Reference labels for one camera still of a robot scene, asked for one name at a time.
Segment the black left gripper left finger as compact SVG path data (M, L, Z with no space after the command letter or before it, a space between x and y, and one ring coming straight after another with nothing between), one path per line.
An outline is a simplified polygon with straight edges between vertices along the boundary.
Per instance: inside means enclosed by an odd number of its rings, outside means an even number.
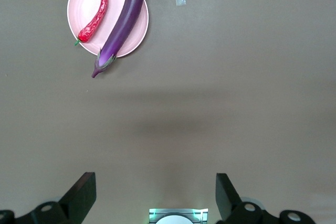
M85 172L59 201L42 203L20 217L0 210L0 224L82 224L95 201L96 175Z

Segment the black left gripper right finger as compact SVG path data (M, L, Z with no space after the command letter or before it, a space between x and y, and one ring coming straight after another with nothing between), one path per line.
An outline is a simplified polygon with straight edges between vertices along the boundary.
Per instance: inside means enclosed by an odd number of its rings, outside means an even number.
M221 216L216 224L315 224L300 211L283 210L275 217L256 203L243 201L225 173L216 174L215 198Z

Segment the purple eggplant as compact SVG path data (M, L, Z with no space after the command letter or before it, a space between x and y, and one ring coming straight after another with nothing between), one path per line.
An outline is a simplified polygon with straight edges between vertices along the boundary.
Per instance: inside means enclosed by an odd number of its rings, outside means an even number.
M94 63L94 71L91 75L95 78L98 74L106 71L115 61L118 52L134 28L141 9L143 0L125 0L121 13L108 36L103 47L98 52Z

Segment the red chili pepper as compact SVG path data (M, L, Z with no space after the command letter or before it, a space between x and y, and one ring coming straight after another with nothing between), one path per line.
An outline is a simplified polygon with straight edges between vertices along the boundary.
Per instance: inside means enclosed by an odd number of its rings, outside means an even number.
M87 43L98 30L108 8L108 0L100 0L99 8L92 20L78 33L74 45Z

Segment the pink round plate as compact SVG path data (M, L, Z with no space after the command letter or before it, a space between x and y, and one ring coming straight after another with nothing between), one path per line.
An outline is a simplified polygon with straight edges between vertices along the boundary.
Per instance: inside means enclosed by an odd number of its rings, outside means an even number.
M79 45L86 51L97 55L110 35L125 0L109 0L108 9L102 23L87 43ZM67 18L72 34L77 37L78 33L92 20L101 0L68 0Z

